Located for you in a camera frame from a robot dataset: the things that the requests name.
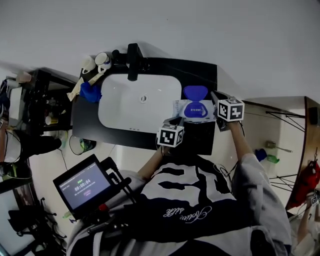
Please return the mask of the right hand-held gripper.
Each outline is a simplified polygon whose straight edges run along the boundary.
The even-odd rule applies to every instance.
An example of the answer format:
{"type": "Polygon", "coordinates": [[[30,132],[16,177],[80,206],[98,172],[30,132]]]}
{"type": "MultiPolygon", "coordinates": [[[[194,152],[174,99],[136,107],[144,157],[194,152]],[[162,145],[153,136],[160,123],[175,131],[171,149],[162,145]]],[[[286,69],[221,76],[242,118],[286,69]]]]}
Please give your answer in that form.
{"type": "Polygon", "coordinates": [[[227,123],[241,122],[244,119],[244,102],[221,91],[210,92],[214,104],[214,116],[220,132],[227,131],[227,123]]]}

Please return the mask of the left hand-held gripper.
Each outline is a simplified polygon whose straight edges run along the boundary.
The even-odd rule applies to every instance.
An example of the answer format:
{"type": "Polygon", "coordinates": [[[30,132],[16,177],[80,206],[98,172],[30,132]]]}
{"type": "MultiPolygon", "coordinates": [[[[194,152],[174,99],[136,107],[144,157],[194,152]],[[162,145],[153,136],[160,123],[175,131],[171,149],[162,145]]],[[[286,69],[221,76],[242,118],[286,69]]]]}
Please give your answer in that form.
{"type": "Polygon", "coordinates": [[[156,143],[159,146],[176,148],[183,142],[184,117],[171,117],[163,121],[157,132],[156,143]]]}

